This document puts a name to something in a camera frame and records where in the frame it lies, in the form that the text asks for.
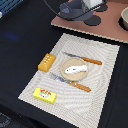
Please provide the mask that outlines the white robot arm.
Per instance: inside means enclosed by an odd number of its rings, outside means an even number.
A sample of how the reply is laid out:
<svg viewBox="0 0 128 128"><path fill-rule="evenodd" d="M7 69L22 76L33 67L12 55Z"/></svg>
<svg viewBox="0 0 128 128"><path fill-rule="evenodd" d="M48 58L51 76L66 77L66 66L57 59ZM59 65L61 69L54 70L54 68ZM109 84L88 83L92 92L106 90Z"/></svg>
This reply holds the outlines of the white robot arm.
<svg viewBox="0 0 128 128"><path fill-rule="evenodd" d="M82 9L86 11L102 12L107 10L107 0L81 0Z"/></svg>

